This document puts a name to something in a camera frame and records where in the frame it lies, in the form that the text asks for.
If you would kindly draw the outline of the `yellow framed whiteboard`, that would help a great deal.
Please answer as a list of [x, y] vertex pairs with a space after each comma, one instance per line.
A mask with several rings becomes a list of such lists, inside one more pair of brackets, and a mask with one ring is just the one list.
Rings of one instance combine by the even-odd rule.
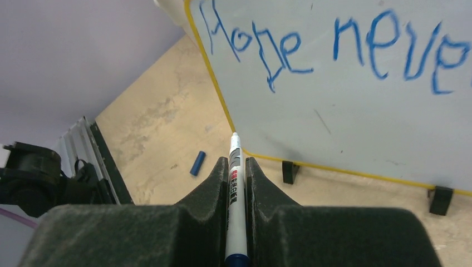
[[186, 1], [254, 157], [471, 194], [470, 1]]

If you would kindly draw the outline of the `blue marker cap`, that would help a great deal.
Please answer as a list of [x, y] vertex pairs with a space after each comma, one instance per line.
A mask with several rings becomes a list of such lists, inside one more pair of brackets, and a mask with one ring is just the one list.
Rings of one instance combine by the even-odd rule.
[[198, 176], [198, 173], [201, 169], [201, 166], [205, 160], [206, 153], [204, 151], [199, 151], [191, 169], [190, 169], [190, 174], [193, 176]]

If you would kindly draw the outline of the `blue white marker pen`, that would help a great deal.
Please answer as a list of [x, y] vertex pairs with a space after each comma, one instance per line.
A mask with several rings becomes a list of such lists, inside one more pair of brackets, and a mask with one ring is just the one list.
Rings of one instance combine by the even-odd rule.
[[227, 232], [225, 244], [226, 266], [248, 266], [247, 220], [245, 201], [244, 156], [239, 135], [230, 139]]

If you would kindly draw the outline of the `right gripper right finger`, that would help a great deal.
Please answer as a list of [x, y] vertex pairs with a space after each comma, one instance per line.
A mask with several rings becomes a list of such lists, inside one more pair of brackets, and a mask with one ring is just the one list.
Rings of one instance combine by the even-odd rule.
[[245, 160], [248, 254], [251, 266], [283, 266], [284, 244], [278, 208], [300, 206], [271, 182], [255, 158]]

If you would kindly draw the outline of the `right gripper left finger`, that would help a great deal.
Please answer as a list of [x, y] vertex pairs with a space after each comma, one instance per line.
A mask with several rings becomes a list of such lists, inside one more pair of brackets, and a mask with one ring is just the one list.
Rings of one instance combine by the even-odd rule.
[[226, 240], [228, 159], [175, 206], [179, 209], [174, 266], [223, 266]]

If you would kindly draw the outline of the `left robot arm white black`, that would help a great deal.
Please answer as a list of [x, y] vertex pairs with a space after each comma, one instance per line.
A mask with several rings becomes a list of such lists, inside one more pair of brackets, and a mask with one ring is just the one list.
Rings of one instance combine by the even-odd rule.
[[60, 155], [48, 148], [15, 142], [1, 168], [1, 204], [17, 205], [27, 215], [40, 217], [67, 204], [115, 204], [110, 183], [99, 178], [93, 164], [75, 161], [75, 175], [61, 169]]

